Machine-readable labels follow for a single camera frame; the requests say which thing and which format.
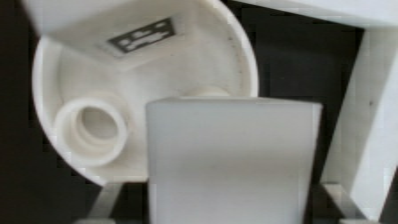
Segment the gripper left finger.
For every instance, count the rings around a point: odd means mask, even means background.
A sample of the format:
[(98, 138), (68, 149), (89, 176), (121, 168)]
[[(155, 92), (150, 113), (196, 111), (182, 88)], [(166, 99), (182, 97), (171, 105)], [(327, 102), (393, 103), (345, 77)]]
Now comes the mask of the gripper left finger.
[(89, 214), (75, 224), (150, 224), (148, 184), (109, 183)]

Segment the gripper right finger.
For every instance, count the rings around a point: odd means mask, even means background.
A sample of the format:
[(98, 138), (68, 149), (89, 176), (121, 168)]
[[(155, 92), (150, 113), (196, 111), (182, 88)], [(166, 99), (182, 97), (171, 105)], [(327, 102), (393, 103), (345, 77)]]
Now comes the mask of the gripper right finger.
[(381, 224), (366, 217), (338, 183), (319, 183), (311, 187), (308, 224)]

